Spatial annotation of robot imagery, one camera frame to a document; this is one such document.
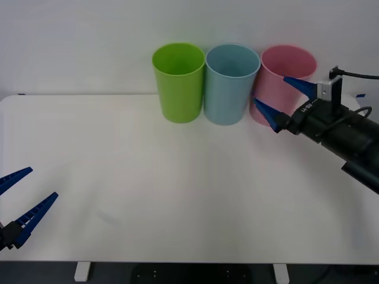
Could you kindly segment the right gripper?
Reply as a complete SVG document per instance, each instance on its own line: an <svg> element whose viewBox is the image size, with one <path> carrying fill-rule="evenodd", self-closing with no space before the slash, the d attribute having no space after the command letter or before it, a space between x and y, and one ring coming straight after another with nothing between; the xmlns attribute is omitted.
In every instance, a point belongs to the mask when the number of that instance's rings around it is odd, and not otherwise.
<svg viewBox="0 0 379 284"><path fill-rule="evenodd" d="M326 128L324 111L327 102L317 99L317 84L289 76L284 76L283 81L300 91L309 100L298 107L291 117L254 99L258 111L275 133L287 130L294 135L303 134L315 143L325 143L327 135L320 133Z"/></svg>

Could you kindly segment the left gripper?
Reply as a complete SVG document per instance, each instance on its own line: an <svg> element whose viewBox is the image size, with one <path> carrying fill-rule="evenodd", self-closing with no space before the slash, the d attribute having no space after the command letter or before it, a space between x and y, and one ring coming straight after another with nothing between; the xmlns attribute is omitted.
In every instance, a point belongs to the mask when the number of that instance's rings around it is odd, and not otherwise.
<svg viewBox="0 0 379 284"><path fill-rule="evenodd" d="M31 167L26 167L12 174L1 177L0 195L5 193L32 171L33 169ZM4 248L11 250L13 247L16 247L17 249L22 247L30 237L33 229L35 229L41 219L45 216L58 196L59 195L57 192L53 192L46 199L41 201L15 221L11 221L7 225L1 224L1 250Z"/></svg>

